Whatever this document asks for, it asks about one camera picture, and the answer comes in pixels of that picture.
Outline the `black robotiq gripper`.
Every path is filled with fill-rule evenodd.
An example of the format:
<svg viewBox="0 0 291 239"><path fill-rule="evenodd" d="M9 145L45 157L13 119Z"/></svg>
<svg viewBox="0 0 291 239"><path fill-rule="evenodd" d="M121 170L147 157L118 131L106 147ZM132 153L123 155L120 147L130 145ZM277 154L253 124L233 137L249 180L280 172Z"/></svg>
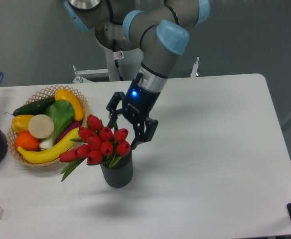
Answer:
<svg viewBox="0 0 291 239"><path fill-rule="evenodd" d="M118 115L123 113L133 125L135 137L131 143L131 150L145 142L150 142L158 126L158 120L149 118L149 113L154 107L161 91L167 82L167 77L162 75L145 64L132 80L126 95L123 92L114 92L106 106L109 112L107 127L114 127ZM117 109L122 101L123 109Z"/></svg>

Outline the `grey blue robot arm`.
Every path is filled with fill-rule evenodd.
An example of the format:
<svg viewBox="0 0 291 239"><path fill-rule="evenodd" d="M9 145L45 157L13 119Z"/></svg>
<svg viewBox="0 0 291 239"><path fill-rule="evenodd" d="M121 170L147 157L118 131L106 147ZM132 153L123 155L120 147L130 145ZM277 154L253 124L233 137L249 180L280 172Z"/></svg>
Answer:
<svg viewBox="0 0 291 239"><path fill-rule="evenodd" d="M151 141L157 120L149 113L163 90L178 58L189 41L189 27L210 15L207 0L147 0L140 9L135 0L67 0L64 2L81 30L104 29L104 39L113 51L138 48L143 52L140 68L126 93L116 92L107 105L109 127L119 115L134 128L131 148Z"/></svg>

